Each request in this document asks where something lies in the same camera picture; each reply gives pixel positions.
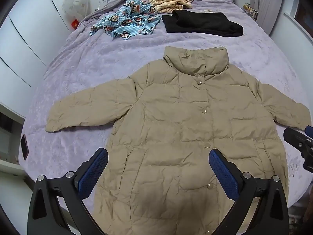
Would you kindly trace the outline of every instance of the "jacket collar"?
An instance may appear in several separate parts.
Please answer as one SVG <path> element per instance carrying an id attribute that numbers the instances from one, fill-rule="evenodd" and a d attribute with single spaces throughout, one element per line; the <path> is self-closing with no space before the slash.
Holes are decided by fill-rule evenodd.
<path id="1" fill-rule="evenodd" d="M 224 47 L 187 50 L 166 46 L 163 58 L 178 71 L 192 76 L 215 75 L 229 67 Z"/>

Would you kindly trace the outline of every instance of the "jacket sleeve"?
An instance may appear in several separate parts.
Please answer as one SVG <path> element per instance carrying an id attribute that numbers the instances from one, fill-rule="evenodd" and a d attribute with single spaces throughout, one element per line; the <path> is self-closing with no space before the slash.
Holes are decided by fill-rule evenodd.
<path id="1" fill-rule="evenodd" d="M 147 69 L 143 67 L 140 70 L 143 72 L 139 76 L 146 74 Z M 120 118 L 143 92 L 144 85 L 140 80 L 135 80 L 130 77 L 113 80 L 55 102 L 49 112 L 46 131 L 55 132 L 72 126 L 104 125 Z"/>
<path id="2" fill-rule="evenodd" d="M 290 99 L 273 86 L 262 84 L 250 74 L 242 73 L 246 76 L 251 91 L 267 111 L 272 114 L 276 122 L 301 130 L 311 125 L 310 112 L 306 106 Z"/>

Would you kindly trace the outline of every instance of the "black folded sweater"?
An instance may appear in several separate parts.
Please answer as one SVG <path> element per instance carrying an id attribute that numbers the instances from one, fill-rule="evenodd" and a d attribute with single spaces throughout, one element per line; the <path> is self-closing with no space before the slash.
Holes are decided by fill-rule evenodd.
<path id="1" fill-rule="evenodd" d="M 224 37 L 242 36 L 244 28 L 221 12 L 197 13 L 174 10 L 173 15 L 163 15 L 162 20 L 168 33 L 208 33 Z"/>

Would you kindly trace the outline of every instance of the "small box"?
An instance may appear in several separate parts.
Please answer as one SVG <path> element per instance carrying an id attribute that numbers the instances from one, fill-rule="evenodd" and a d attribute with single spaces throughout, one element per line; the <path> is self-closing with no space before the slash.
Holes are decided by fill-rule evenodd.
<path id="1" fill-rule="evenodd" d="M 242 6 L 242 9 L 244 10 L 245 13 L 247 13 L 254 21 L 256 21 L 256 19 L 258 18 L 258 12 L 250 7 L 249 3 L 244 4 L 244 6 Z"/>

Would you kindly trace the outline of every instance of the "window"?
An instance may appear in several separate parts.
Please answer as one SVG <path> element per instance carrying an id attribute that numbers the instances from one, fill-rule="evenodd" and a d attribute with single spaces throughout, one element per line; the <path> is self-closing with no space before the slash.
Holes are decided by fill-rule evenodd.
<path id="1" fill-rule="evenodd" d="M 313 16 L 310 15 L 302 4 L 299 4 L 295 20 L 313 37 Z"/>

